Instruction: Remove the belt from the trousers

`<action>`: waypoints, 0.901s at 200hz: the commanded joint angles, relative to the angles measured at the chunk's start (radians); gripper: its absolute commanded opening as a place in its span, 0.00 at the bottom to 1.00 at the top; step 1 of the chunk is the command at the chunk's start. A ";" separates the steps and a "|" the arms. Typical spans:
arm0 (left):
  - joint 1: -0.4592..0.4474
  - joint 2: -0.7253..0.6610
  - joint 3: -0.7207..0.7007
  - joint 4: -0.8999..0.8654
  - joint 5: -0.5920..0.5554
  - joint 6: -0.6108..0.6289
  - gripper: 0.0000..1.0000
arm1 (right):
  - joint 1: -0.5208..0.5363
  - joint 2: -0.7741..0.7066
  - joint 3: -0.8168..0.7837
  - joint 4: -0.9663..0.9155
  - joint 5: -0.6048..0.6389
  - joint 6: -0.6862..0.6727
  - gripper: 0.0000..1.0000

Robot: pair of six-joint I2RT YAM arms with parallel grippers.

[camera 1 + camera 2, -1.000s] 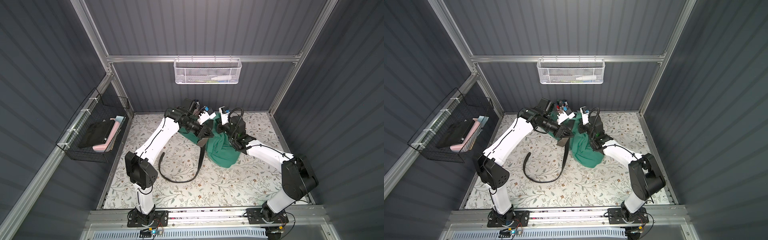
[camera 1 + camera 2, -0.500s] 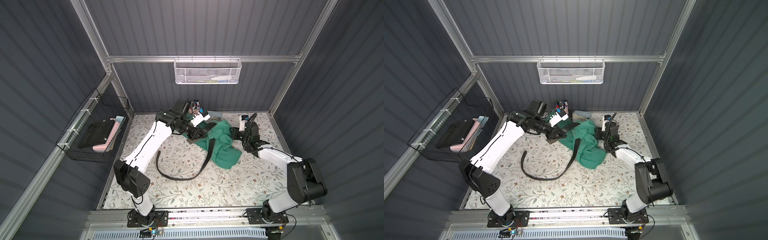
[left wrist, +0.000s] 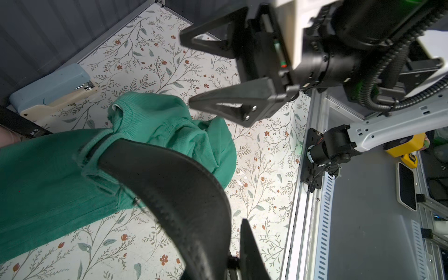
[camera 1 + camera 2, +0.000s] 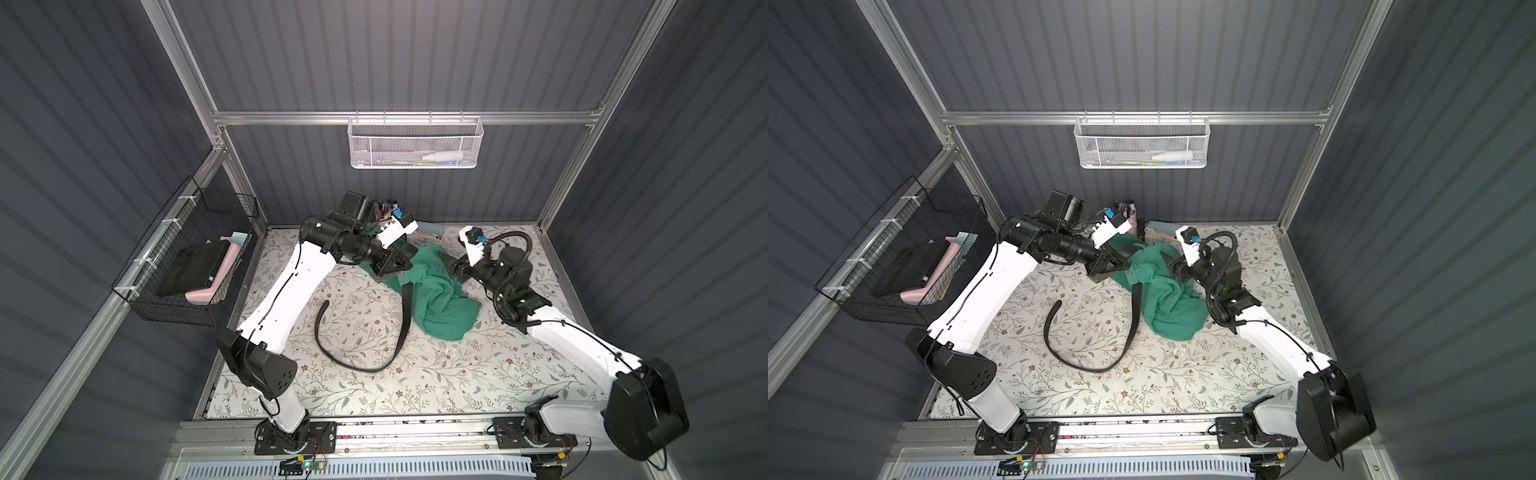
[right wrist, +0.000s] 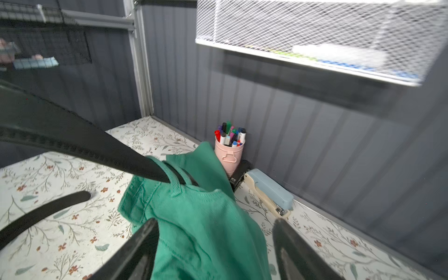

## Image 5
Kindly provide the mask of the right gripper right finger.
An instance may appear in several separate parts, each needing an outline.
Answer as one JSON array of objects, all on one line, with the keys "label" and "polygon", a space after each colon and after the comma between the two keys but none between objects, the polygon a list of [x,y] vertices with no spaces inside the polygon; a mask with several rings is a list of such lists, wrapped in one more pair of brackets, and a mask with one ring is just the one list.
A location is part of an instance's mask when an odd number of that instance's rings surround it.
[{"label": "right gripper right finger", "polygon": [[286,220],[274,222],[273,241],[282,280],[343,280]]}]

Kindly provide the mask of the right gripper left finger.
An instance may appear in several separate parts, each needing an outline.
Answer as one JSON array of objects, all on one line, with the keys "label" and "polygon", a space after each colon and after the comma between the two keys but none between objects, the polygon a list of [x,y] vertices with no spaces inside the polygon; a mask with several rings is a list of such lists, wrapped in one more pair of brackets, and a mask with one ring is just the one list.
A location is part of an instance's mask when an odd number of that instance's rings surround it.
[{"label": "right gripper left finger", "polygon": [[159,241],[159,226],[151,218],[105,263],[93,280],[149,280]]}]

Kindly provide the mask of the green trousers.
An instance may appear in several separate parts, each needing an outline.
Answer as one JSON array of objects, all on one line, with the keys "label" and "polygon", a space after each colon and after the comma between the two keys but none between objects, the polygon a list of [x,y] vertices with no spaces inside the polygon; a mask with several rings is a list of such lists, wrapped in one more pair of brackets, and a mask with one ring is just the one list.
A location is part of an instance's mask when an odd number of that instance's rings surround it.
[{"label": "green trousers", "polygon": [[157,220],[152,279],[269,280],[264,233],[236,203],[210,144],[153,162],[169,181],[134,176],[118,207],[134,232]]}]

